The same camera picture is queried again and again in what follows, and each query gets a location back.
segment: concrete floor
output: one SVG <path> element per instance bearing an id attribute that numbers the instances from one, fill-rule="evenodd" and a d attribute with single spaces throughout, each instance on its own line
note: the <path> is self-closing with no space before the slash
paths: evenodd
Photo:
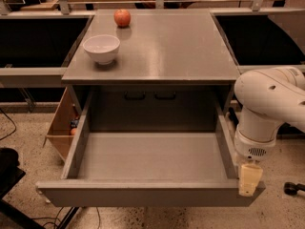
<path id="1" fill-rule="evenodd" d="M 287 0 L 287 7 L 304 8 L 304 0 Z M 54 112 L 8 113 L 16 123 L 17 131 L 0 141 L 0 147 L 10 147 L 20 155 L 20 168 L 26 176 L 4 197 L 4 200 L 30 218 L 55 218 L 60 208 L 47 203 L 35 191 L 35 183 L 59 179 L 64 162 L 45 135 L 51 125 Z M 0 137 L 9 133 L 13 126 L 0 114 Z M 82 208 L 71 221 L 70 229 L 186 229 L 186 228 L 305 228 L 305 193 L 295 197 L 283 193 L 286 181 L 305 183 L 305 139 L 279 138 L 272 157 L 264 161 L 263 181 L 266 190 L 249 207 L 223 208 Z M 64 208 L 61 219 L 70 208 Z M 41 225 L 54 219 L 38 219 Z M 0 228 L 20 228 L 0 214 Z"/>

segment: drawer handle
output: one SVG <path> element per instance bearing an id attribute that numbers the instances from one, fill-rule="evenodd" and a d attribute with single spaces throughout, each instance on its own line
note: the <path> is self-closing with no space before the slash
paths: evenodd
<path id="1" fill-rule="evenodd" d="M 175 100 L 175 92 L 173 92 L 173 95 L 158 95 L 158 93 L 154 93 L 154 98 L 157 100 Z"/>
<path id="2" fill-rule="evenodd" d="M 145 92 L 140 95 L 128 95 L 128 92 L 124 93 L 124 98 L 126 100 L 143 100 L 146 97 Z"/>

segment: brown box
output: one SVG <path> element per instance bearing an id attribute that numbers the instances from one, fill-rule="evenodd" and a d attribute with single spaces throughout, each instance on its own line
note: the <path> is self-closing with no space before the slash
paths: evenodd
<path id="1" fill-rule="evenodd" d="M 66 89 L 46 136 L 63 160 L 66 160 L 73 141 L 73 135 L 70 135 L 71 120 L 76 116 L 71 96 Z"/>

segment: gray tabletop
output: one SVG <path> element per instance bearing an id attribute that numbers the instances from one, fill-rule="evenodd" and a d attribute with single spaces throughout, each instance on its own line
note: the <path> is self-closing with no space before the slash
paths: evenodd
<path id="1" fill-rule="evenodd" d="M 209 10 L 130 10 L 132 22 L 123 29 L 116 26 L 114 12 L 96 12 L 63 83 L 227 84 L 237 79 L 237 67 Z M 98 34 L 121 40 L 110 65 L 94 63 L 83 49 L 83 42 Z"/>

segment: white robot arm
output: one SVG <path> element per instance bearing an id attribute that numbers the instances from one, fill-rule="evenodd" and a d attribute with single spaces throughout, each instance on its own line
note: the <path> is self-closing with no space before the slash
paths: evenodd
<path id="1" fill-rule="evenodd" d="M 243 105 L 234 139 L 241 196 L 253 195 L 262 176 L 257 163 L 272 153 L 279 127 L 286 122 L 305 132 L 304 90 L 304 75 L 295 67 L 249 71 L 236 80 L 234 92 Z"/>

